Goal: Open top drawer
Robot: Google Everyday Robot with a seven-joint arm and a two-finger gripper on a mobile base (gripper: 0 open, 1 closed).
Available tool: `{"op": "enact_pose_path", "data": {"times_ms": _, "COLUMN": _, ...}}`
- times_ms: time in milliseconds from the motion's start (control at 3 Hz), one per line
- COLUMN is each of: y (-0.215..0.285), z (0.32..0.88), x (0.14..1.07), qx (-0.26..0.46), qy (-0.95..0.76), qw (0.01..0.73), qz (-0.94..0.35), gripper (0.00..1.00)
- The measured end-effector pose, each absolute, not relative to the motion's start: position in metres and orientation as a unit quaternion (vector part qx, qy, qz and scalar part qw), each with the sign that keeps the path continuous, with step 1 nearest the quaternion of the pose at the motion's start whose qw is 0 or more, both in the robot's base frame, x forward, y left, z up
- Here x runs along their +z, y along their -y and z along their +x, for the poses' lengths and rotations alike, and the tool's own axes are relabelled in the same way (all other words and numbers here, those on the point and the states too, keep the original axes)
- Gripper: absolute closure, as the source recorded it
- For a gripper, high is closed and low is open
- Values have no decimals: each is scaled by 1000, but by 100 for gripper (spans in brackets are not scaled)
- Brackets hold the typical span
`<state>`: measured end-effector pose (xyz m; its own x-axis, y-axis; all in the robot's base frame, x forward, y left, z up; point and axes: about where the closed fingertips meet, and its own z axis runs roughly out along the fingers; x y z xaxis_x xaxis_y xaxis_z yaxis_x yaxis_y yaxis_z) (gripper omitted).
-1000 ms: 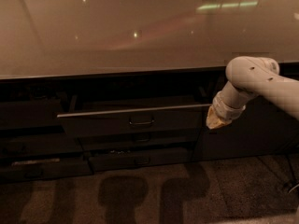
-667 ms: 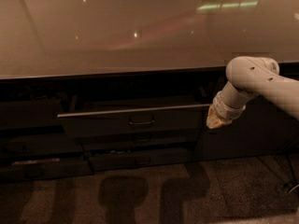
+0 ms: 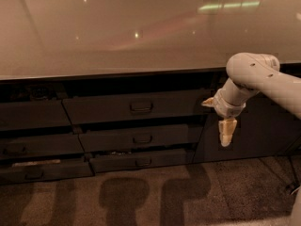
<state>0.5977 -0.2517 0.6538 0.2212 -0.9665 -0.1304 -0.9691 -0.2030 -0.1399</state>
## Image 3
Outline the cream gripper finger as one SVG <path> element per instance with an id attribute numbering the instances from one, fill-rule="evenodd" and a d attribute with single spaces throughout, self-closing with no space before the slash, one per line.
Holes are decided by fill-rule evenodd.
<path id="1" fill-rule="evenodd" d="M 208 98 L 206 100 L 204 100 L 202 103 L 201 103 L 202 106 L 205 106 L 205 107 L 214 107 L 214 98 L 211 97 L 211 98 Z"/>
<path id="2" fill-rule="evenodd" d="M 218 122 L 219 139 L 223 147 L 228 147 L 232 141 L 237 126 L 235 118 L 224 119 Z"/>

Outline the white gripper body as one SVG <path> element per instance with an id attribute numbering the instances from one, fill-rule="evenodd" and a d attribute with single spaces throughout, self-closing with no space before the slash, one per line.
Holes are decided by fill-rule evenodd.
<path id="1" fill-rule="evenodd" d="M 214 95 L 214 110 L 224 118 L 236 118 L 246 107 L 246 99 L 238 90 L 219 89 Z"/>

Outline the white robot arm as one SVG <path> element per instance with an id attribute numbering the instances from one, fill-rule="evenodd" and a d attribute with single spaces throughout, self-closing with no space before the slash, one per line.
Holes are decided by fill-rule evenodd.
<path id="1" fill-rule="evenodd" d="M 276 57 L 239 53 L 226 65 L 228 79 L 202 104 L 214 109 L 204 129 L 207 146 L 233 145 L 239 157 L 287 153 L 300 145 L 301 81 L 282 73 Z"/>

